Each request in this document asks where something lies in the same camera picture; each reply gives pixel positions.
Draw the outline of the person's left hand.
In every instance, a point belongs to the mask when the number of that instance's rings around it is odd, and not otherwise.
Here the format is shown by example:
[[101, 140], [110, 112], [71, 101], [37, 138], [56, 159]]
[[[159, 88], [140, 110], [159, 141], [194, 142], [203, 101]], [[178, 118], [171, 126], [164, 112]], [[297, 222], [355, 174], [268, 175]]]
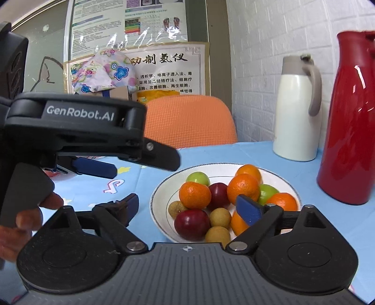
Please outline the person's left hand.
[[63, 199], [56, 193], [51, 193], [37, 208], [24, 210], [16, 217], [16, 227], [0, 228], [0, 256], [1, 259], [14, 263], [21, 249], [31, 239], [32, 232], [41, 228], [43, 214], [40, 209], [58, 210], [64, 205]]

